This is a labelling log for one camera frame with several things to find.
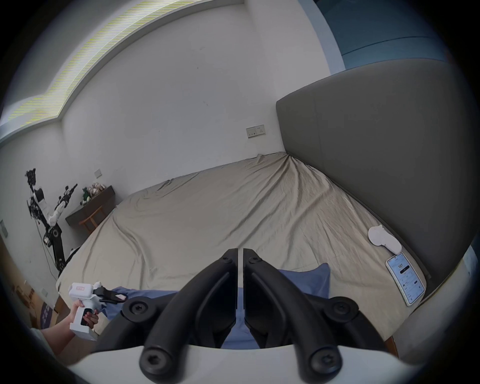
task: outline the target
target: beige bed sheet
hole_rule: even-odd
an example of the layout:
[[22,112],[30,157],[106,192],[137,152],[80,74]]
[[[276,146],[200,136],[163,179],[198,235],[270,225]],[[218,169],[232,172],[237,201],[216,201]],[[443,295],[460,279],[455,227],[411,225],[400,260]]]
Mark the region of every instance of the beige bed sheet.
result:
[[328,263],[330,296],[355,300],[387,339],[416,305],[406,306],[387,271],[389,251],[369,242],[376,225],[320,171],[285,153],[258,156],[132,194],[82,245],[57,289],[69,305],[72,282],[180,290],[227,249],[252,248],[279,269]]

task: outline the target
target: blue wall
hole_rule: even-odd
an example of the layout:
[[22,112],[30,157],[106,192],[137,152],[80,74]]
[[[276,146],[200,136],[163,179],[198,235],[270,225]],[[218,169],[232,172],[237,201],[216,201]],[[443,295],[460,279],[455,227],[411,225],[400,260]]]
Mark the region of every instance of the blue wall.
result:
[[317,5],[346,69],[392,59],[447,60],[440,38],[401,0],[320,0]]

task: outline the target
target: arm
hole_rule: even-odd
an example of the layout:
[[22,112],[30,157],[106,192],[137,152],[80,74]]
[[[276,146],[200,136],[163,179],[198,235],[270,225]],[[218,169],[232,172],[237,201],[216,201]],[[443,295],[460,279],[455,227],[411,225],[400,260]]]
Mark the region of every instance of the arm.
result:
[[[55,355],[58,355],[66,347],[68,343],[73,339],[75,334],[70,330],[70,323],[73,323],[75,319],[75,314],[78,307],[83,307],[84,305],[80,300],[77,300],[73,303],[70,314],[65,317],[58,324],[55,324],[53,327],[42,329],[42,335],[47,341],[50,348]],[[84,316],[84,320],[87,322],[90,328],[93,328],[95,324],[98,323],[98,311],[95,310],[95,313],[88,312]]]

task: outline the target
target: light switch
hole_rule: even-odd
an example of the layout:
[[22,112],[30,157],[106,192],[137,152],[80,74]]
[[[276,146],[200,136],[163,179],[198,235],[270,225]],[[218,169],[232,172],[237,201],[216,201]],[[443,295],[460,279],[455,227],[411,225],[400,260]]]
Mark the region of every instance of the light switch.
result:
[[257,127],[247,128],[247,137],[251,138],[257,135]]
[[257,125],[256,127],[247,128],[247,137],[250,139],[251,137],[260,136],[265,134],[265,126],[264,125]]

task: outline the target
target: wooden chair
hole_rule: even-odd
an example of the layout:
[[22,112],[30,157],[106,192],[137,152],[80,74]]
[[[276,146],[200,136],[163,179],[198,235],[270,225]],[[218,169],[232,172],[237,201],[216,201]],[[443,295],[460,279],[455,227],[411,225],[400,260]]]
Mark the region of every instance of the wooden chair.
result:
[[[101,212],[102,215],[104,216],[102,220],[104,220],[104,219],[107,217],[107,215],[105,214],[105,212],[103,212],[103,209],[102,209],[102,208],[103,208],[103,205],[101,205],[100,207],[98,207],[89,217],[87,217],[86,219],[80,221],[80,222],[78,223],[78,225],[80,225],[80,226],[83,225],[83,226],[86,228],[86,230],[88,231],[88,233],[91,234],[91,233],[95,230],[95,228],[98,227],[98,224],[95,222],[94,216],[95,216],[98,212]],[[92,230],[88,227],[88,222],[89,222],[89,221],[90,221],[90,222],[93,224],[93,226],[94,226],[94,228],[93,228]]]

